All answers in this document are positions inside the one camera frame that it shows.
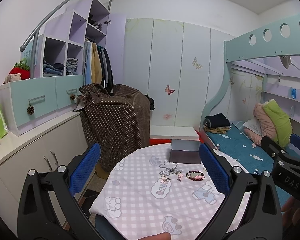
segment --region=beaded bracelet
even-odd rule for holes
[[[197,175],[197,176],[195,176],[194,178],[192,178],[191,175],[190,175],[192,172],[194,172],[194,173],[200,173],[201,176],[200,176],[200,175]],[[187,174],[186,174],[186,177],[187,177],[188,179],[193,180],[193,181],[201,181],[201,180],[204,180],[204,179],[205,179],[204,174],[203,174],[202,172],[200,172],[200,171],[188,171]]]

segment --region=bunk bed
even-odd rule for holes
[[[280,56],[289,56],[290,64],[285,68]],[[218,149],[241,163],[249,173],[260,174],[271,171],[273,159],[239,130],[233,123],[226,134],[205,132],[203,124],[206,116],[226,95],[231,68],[263,77],[261,103],[274,99],[290,119],[300,123],[300,89],[296,98],[291,98],[292,87],[280,83],[280,78],[300,80],[300,14],[288,17],[252,32],[224,42],[224,76],[216,96],[209,101],[203,111],[200,135],[211,147]],[[278,78],[278,82],[268,82],[268,78]],[[290,139],[285,151],[300,158],[300,139]],[[281,206],[289,194],[277,187]]]

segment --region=pink checkered tablecloth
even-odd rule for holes
[[[232,166],[240,166],[228,155]],[[168,183],[161,183],[159,165],[169,159],[170,143],[136,150],[120,161],[110,173],[103,190],[94,201],[90,212],[106,217],[126,239],[136,240],[162,232],[172,239],[192,240],[205,228],[221,205],[224,195],[219,193],[202,164],[178,164],[182,181],[171,174]],[[174,168],[175,164],[166,163]],[[187,171],[201,171],[203,181],[186,178]],[[236,229],[249,201],[246,192],[229,228]]]

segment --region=mattress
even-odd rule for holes
[[[259,146],[253,147],[253,142],[245,136],[237,127],[231,125],[231,129],[226,134],[206,133],[218,149],[234,158],[249,173],[261,174],[263,171],[272,171],[273,159]],[[290,155],[300,158],[300,156],[291,148],[286,147],[286,152]],[[277,187],[280,206],[287,201],[290,194]]]

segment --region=pine cone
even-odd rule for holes
[[[70,95],[70,99],[71,99],[71,101],[74,101],[74,100],[76,99],[75,94],[71,94],[71,95]]]
[[[27,108],[27,113],[28,113],[29,115],[34,114],[34,106],[29,106],[29,107]]]

